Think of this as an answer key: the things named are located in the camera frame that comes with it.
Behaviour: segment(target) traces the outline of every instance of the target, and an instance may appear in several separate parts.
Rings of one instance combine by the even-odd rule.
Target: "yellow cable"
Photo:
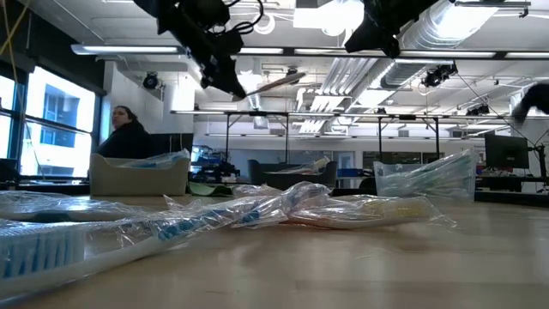
[[[28,5],[29,5],[30,3],[31,3],[31,0],[27,0],[27,2],[25,3],[25,7],[23,8],[23,11],[22,11],[21,14],[19,15],[19,17],[17,17],[17,21],[16,21],[15,24],[14,24],[14,28],[11,29],[11,31],[8,31],[8,29],[6,28],[6,31],[9,32],[9,33],[7,33],[8,38],[6,39],[5,42],[3,42],[2,48],[0,48],[0,55],[3,54],[3,51],[6,49],[6,47],[7,47],[8,45],[11,45],[11,39],[13,38],[13,36],[14,36],[14,34],[15,34],[15,31],[17,31],[17,28],[19,28],[19,24],[20,24],[21,21],[23,20],[23,17],[25,16],[25,13],[27,13]],[[7,9],[6,9],[7,6],[8,6],[7,3],[5,3],[4,6],[3,6],[5,15],[7,15]]]
[[[4,24],[6,26],[6,34],[8,34],[8,33],[10,33],[10,31],[9,31],[9,22],[8,22],[8,9],[6,8],[5,5],[3,6],[3,19],[4,19]],[[17,80],[17,68],[15,67],[14,51],[13,51],[13,48],[11,46],[11,38],[10,37],[8,37],[8,40],[6,41],[6,43],[8,44],[8,48],[9,48],[9,59],[11,60],[11,68],[14,71],[14,82],[15,82],[16,96],[17,96],[17,99],[19,101],[21,101],[23,96],[22,96],[22,93],[21,93],[21,89],[19,88],[19,82]],[[30,133],[30,129],[28,127],[27,121],[25,121],[25,128],[27,129],[28,140],[31,143],[31,148],[33,149],[34,159],[36,160],[36,164],[38,165],[38,169],[40,170],[40,173],[42,174],[42,179],[45,179],[44,169],[42,168],[42,165],[40,164],[40,162],[38,160],[38,155],[36,154],[36,149],[33,146],[33,141],[31,140],[31,136],[30,136],[31,133]]]

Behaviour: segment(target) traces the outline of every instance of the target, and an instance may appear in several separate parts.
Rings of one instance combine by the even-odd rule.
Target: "white toothbrush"
[[[20,276],[10,276],[9,278],[4,279],[2,279],[2,276],[0,276],[0,300],[19,294],[34,292],[44,288],[50,288],[58,284],[73,281],[90,274],[98,273],[117,267],[119,265],[129,263],[139,258],[144,258],[150,254],[163,251],[167,248],[181,243],[182,239],[185,239],[190,234],[198,232],[198,230],[202,227],[204,227],[204,231],[224,227],[225,225],[231,224],[240,219],[243,215],[250,213],[256,207],[256,202],[253,202],[251,199],[241,200],[243,200],[241,203],[235,203],[234,201],[231,201],[217,204],[215,205],[218,206],[217,209],[210,210],[206,214],[200,215],[198,217],[187,219],[182,218],[181,221],[178,221],[168,227],[163,227],[158,233],[155,233],[151,237],[135,245],[118,249],[116,251],[102,253],[96,257],[92,257],[83,261],[81,259],[79,260],[79,258],[81,256],[83,257],[85,240],[78,239],[75,235],[72,235],[72,239],[76,239],[77,241],[74,241],[73,244],[64,247],[64,250],[69,248],[73,252],[73,255],[70,259],[72,261],[72,264],[66,264],[64,266],[59,265],[55,268],[47,269],[47,267],[51,267],[51,261],[54,260],[52,257],[60,257],[61,255],[61,250],[58,250],[58,245],[56,246],[56,244],[60,244],[60,242],[66,244],[66,237],[64,233],[67,233],[71,229],[72,232],[77,230],[83,231],[81,227],[86,228],[87,226],[87,228],[90,228],[90,225],[83,224],[81,226],[75,227],[64,227],[66,229],[61,229],[53,232],[57,233],[57,235],[50,235],[50,242],[46,242],[44,244],[35,244],[36,248],[42,246],[41,248],[45,248],[45,250],[37,250],[37,253],[39,254],[33,255],[33,261],[45,260],[45,270],[33,269],[36,271],[33,271],[32,273],[26,272],[25,274],[21,274]],[[158,218],[158,220],[151,219],[138,221],[137,219],[134,219],[132,221],[104,222],[103,225],[106,227],[115,227],[116,224],[156,224],[162,222],[160,216],[157,215],[154,218]],[[100,226],[97,226],[97,224],[92,224],[91,226],[100,228]],[[7,239],[8,236],[11,236],[13,238],[12,240],[16,240],[21,236],[21,234],[17,234],[16,229],[0,230],[0,254],[4,254],[6,250],[13,251],[13,249],[19,251],[29,250],[28,243],[25,243],[25,245],[22,245],[21,243],[14,244],[12,241],[11,244],[7,244],[6,241],[3,241],[3,238]],[[0,270],[3,265],[5,266],[6,263],[0,263]]]

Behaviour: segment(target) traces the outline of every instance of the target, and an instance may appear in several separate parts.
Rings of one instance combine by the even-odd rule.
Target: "green object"
[[[189,192],[198,197],[232,197],[232,189],[225,185],[209,186],[189,182]]]

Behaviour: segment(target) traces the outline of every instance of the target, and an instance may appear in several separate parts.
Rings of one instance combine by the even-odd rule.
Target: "plastic bag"
[[[327,156],[324,156],[322,159],[318,161],[307,163],[299,167],[287,168],[279,172],[271,172],[271,173],[315,175],[315,174],[320,174],[321,173],[320,170],[325,168],[329,162],[330,162],[330,159]]]
[[[278,196],[282,190],[278,190],[268,185],[237,185],[232,188],[232,194],[235,197],[272,197]]]
[[[469,149],[408,172],[395,172],[395,166],[374,162],[377,194],[474,200],[476,164],[477,154]]]
[[[115,221],[152,212],[145,207],[56,193],[0,191],[0,218],[15,221]]]
[[[455,223],[425,197],[319,196],[303,201],[288,215],[292,224],[355,229],[419,221]]]
[[[0,300],[70,282],[164,251],[249,214],[248,197],[112,222],[0,221]]]
[[[286,191],[278,191],[264,186],[241,186],[238,194],[250,194],[248,197],[241,197],[228,203],[242,203],[242,201],[256,201],[256,206],[248,214],[244,215],[238,221],[232,224],[232,227],[265,227],[278,224],[288,220],[287,214],[290,213],[299,203],[304,200],[327,195],[330,189],[325,185],[312,184],[309,182],[301,182],[293,185]],[[181,205],[173,200],[168,201],[170,209],[193,209],[193,208],[209,208],[216,207],[215,205],[205,205],[200,200],[194,201],[187,205]]]
[[[172,152],[169,154],[161,154],[154,157],[150,157],[142,160],[135,160],[132,162],[124,163],[120,167],[134,167],[134,168],[169,168],[172,167],[175,162],[189,159],[190,154],[187,149],[183,149],[178,152]]]

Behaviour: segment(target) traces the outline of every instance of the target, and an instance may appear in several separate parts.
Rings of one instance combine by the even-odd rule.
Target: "computer monitor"
[[[486,167],[530,168],[526,138],[485,135]]]

